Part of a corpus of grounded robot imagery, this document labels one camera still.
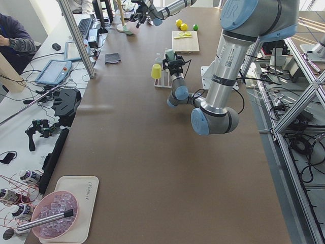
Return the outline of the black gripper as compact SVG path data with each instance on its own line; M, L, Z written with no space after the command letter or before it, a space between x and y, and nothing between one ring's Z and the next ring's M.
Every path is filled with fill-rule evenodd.
M138 5L136 13L132 14L129 18L129 23L133 24L136 28L139 28L147 19L149 8L152 5L151 0L136 0L134 1Z
M185 65L185 61L184 61L183 57L177 57L176 59L182 59L183 62L184 62L184 65ZM171 76L174 75L174 74L177 74L177 73L183 73L182 66L171 66L171 67L169 67L168 62L169 61L166 58L163 59L162 60L162 68L164 70L169 70L169 73L170 73Z

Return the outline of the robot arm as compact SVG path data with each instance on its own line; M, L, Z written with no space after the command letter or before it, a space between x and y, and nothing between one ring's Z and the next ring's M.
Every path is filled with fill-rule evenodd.
M260 41L293 36L298 26L299 1L226 1L220 18L222 34L217 57L211 63L211 83L206 97L188 92L183 76L184 61L170 52L163 61L172 80L167 104L193 104L191 124L199 135L225 134L238 125L237 112L226 106L248 47Z
M150 0L132 1L138 5L137 9L132 13L129 18L130 22L135 22L136 27L139 28L150 17L155 26L162 24L163 20L180 12L182 9L194 5L196 0L177 0L169 5L160 8L159 10Z

